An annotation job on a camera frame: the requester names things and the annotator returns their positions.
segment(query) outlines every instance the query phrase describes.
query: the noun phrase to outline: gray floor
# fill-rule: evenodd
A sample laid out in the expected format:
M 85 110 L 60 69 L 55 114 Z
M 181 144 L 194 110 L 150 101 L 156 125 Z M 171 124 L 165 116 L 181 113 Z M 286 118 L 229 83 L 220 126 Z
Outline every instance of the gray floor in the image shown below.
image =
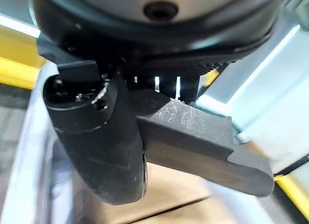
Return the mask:
M 0 84 L 0 214 L 29 98 L 29 90 Z

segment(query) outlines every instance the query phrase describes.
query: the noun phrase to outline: wooden surface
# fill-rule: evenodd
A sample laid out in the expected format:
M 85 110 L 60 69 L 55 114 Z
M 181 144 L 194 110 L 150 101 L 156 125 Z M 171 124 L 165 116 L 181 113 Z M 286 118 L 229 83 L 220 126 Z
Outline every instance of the wooden surface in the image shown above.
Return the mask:
M 99 202 L 92 197 L 86 213 L 92 224 L 126 224 L 210 196 L 200 177 L 148 163 L 145 197 L 138 202 L 120 206 Z
M 217 198 L 166 212 L 135 224 L 236 224 L 235 218 Z

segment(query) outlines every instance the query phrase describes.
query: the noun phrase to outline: black plastic housing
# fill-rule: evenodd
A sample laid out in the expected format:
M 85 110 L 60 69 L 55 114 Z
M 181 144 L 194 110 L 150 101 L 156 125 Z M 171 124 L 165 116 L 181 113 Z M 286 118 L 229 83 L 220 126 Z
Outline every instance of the black plastic housing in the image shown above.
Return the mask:
M 59 75 L 46 81 L 44 102 L 54 129 L 85 184 L 101 200 L 113 205 L 142 198 L 147 172 L 125 83 L 115 74 L 109 92 L 101 99 L 105 105 L 98 109 L 93 101 L 99 91 L 81 101 L 56 102 L 51 95 L 57 79 Z
M 281 1 L 235 0 L 162 26 L 123 20 L 83 0 L 33 0 L 33 6 L 40 30 L 56 45 L 97 58 L 108 50 L 125 59 L 124 75 L 200 76 L 209 63 L 239 60 L 268 40 Z

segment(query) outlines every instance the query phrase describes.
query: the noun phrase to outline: yellow stripe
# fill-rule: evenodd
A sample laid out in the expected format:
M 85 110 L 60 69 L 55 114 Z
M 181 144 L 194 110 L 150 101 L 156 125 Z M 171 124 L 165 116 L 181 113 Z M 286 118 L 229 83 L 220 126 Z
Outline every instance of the yellow stripe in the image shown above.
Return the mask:
M 0 57 L 0 83 L 32 89 L 39 69 Z
M 289 174 L 279 175 L 275 178 L 275 181 L 309 221 L 309 195 L 295 183 L 293 177 Z
M 212 70 L 210 72 L 208 72 L 205 76 L 206 76 L 206 80 L 204 83 L 204 86 L 207 87 L 209 86 L 219 75 L 219 72 L 217 70 Z

